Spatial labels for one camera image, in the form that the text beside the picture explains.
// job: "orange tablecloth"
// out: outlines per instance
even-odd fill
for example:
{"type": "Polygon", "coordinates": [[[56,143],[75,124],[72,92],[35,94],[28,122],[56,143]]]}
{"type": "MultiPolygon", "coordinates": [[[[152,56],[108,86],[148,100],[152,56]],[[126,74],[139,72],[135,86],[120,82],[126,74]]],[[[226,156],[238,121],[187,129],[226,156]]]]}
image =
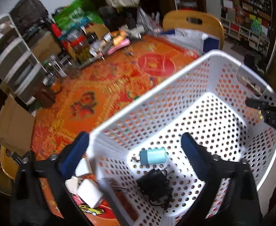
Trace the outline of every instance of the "orange tablecloth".
{"type": "MultiPolygon", "coordinates": [[[[66,79],[55,104],[38,111],[31,144],[37,160],[61,152],[80,131],[91,132],[198,57],[194,50],[151,36],[144,36],[128,50],[134,56],[120,49],[85,68],[79,79],[66,79]]],[[[50,210],[61,216],[47,181],[41,179],[41,183],[50,210]]],[[[106,202],[101,208],[105,211],[102,215],[85,214],[97,226],[119,225],[106,202]]]]}

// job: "blue gripper pad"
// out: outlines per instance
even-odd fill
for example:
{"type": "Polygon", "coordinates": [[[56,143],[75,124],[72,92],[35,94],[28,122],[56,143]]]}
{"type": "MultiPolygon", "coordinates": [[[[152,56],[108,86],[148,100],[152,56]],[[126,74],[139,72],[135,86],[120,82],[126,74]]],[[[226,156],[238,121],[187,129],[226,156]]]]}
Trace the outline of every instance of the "blue gripper pad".
{"type": "Polygon", "coordinates": [[[198,178],[206,181],[210,169],[211,155],[203,146],[197,144],[189,133],[182,135],[181,147],[198,178]]]}
{"type": "Polygon", "coordinates": [[[74,141],[67,145],[60,153],[58,170],[62,177],[67,180],[74,174],[74,171],[83,157],[89,145],[89,134],[80,132],[74,141]]]}

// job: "wooden chair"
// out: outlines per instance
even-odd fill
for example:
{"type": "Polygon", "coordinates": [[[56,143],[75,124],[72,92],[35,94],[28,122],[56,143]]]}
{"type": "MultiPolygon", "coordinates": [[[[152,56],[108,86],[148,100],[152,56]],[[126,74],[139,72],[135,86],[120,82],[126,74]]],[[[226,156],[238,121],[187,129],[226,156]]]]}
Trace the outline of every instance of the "wooden chair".
{"type": "Polygon", "coordinates": [[[0,162],[1,162],[1,167],[3,169],[3,172],[8,177],[14,180],[16,173],[18,171],[18,165],[10,156],[6,155],[6,148],[4,146],[1,146],[0,162]]]}
{"type": "Polygon", "coordinates": [[[216,36],[220,39],[219,49],[223,48],[224,28],[221,22],[209,13],[189,10],[170,11],[163,18],[163,30],[174,28],[195,29],[216,36]]]}

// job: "black bag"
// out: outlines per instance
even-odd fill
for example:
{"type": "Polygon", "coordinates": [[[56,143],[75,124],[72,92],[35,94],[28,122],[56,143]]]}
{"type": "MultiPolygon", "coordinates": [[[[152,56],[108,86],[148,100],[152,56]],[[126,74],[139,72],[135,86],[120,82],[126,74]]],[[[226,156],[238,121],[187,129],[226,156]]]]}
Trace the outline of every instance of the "black bag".
{"type": "Polygon", "coordinates": [[[48,17],[48,11],[40,0],[19,0],[10,11],[11,18],[23,35],[33,24],[48,17]]]}

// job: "yellow toy car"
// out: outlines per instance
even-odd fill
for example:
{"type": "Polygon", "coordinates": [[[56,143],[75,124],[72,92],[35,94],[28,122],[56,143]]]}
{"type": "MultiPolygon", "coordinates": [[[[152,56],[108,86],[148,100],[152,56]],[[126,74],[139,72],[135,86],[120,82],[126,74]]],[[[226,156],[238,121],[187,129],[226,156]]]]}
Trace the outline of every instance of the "yellow toy car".
{"type": "Polygon", "coordinates": [[[79,208],[86,213],[91,213],[93,216],[104,214],[104,210],[97,208],[91,208],[88,205],[80,205],[79,208]]]}

